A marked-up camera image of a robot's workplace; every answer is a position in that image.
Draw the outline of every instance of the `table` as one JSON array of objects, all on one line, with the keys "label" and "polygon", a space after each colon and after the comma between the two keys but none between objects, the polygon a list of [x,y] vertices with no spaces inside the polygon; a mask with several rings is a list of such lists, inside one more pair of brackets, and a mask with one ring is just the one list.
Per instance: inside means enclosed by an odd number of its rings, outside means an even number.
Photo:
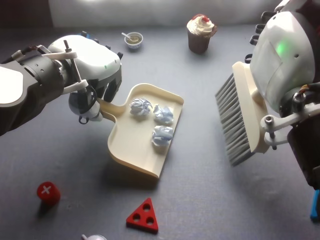
[{"label": "table", "polygon": [[[64,95],[35,119],[0,137],[0,239],[71,240],[101,234],[108,240],[315,240],[309,219],[313,189],[289,145],[230,167],[215,93],[244,61],[254,25],[222,26],[204,55],[188,49],[185,28],[7,29],[0,59],[27,45],[48,46],[85,30],[123,52],[122,85],[150,83],[184,98],[176,133],[158,181],[114,162],[107,138],[113,122],[78,123]],[[144,36],[129,52],[121,32]],[[62,194],[43,210],[36,196],[45,181]],[[126,218],[151,197],[158,235],[126,228]]]}]

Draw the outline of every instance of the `circular hole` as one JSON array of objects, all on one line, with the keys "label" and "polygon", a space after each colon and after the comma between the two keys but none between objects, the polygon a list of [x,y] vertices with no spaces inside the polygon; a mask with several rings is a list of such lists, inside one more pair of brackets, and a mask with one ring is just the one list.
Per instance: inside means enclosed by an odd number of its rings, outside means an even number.
[{"label": "circular hole", "polygon": [[145,211],[145,212],[149,212],[150,211],[150,205],[148,204],[148,203],[146,203],[145,205],[143,205],[143,210]]},{"label": "circular hole", "polygon": [[135,215],[133,215],[133,220],[134,220],[135,222],[139,222],[139,220],[140,220],[140,215],[139,215],[138,213],[136,213]]},{"label": "circular hole", "polygon": [[148,217],[146,219],[146,224],[148,224],[148,225],[152,225],[152,224],[154,224],[154,222],[155,222],[155,220],[152,217]]}]

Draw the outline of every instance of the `brush bristles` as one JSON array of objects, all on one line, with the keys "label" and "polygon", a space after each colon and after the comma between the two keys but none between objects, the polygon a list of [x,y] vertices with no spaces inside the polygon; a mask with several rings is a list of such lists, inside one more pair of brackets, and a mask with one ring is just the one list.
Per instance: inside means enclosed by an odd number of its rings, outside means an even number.
[{"label": "brush bristles", "polygon": [[226,154],[231,165],[236,166],[255,153],[250,151],[233,74],[216,93],[215,99],[226,143]]}]

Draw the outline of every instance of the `white wall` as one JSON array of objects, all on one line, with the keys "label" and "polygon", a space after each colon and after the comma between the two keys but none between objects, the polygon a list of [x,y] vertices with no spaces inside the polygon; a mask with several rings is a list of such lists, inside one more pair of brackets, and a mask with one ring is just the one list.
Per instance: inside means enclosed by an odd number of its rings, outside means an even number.
[{"label": "white wall", "polygon": [[184,26],[202,13],[217,25],[258,23],[280,0],[49,0],[55,27]]}]

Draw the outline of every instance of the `chocolate cupcake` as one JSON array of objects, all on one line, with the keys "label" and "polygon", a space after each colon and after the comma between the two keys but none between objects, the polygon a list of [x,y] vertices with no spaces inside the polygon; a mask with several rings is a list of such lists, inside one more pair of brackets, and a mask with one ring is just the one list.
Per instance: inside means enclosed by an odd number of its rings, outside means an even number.
[{"label": "chocolate cupcake", "polygon": [[210,38],[217,32],[217,26],[206,15],[197,14],[186,27],[189,49],[196,54],[203,54],[208,49]]}]

